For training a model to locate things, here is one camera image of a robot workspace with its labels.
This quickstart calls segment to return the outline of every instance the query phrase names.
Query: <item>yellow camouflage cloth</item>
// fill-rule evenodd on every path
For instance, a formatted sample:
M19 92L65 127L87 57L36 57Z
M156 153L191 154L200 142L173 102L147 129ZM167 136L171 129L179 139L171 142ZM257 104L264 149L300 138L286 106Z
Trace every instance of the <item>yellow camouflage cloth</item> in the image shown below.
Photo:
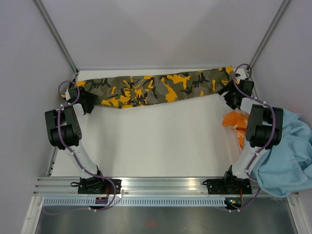
M96 105L128 108L215 94L233 76L229 66L169 75L89 79L77 85L98 96Z

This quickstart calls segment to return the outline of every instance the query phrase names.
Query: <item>vertical metal pole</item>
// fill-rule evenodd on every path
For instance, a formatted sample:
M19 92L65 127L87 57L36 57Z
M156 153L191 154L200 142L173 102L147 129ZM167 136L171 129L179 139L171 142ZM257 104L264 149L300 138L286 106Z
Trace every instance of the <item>vertical metal pole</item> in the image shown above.
M59 36L59 33L57 32L47 10L45 9L43 3L41 2L41 0L33 0L33 2L35 3L36 7L38 8L43 20L45 21L46 25L48 26L50 32L52 33L52 36L54 37L55 41L57 42L62 54L64 55L65 59L67 60L69 66L72 68L72 70L74 71L75 74L77 74L78 69L75 66L70 54L68 53L62 39Z
M253 67L292 0L283 0L249 65Z

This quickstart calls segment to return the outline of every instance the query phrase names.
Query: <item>orange fabric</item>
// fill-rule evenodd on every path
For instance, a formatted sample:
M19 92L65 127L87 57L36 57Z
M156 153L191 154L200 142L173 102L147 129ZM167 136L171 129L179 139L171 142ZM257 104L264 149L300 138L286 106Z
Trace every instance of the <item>orange fabric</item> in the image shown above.
M232 126L231 130L236 130L236 136L239 145L244 149L244 139L246 134L246 128L248 123L249 115L240 113L237 110L229 112L223 116L222 126Z

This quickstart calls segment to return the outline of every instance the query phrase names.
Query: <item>white wall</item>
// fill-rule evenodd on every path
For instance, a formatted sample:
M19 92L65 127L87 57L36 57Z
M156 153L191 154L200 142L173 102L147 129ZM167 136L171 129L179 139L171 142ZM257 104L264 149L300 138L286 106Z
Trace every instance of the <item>white wall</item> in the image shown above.
M0 35L0 227L18 234L51 152L44 111L73 76L31 0L0 2Z
M262 100L312 127L312 1L293 0L253 69ZM312 190L301 193L312 224Z
M249 62L282 0L43 0L84 69Z

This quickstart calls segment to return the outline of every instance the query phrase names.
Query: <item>light blue cloth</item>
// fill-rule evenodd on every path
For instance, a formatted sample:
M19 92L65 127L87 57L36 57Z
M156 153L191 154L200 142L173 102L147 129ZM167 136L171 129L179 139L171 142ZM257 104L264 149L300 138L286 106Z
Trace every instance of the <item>light blue cloth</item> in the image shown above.
M299 117L284 110L281 142L265 153L252 171L260 188L277 197L312 188L312 132Z

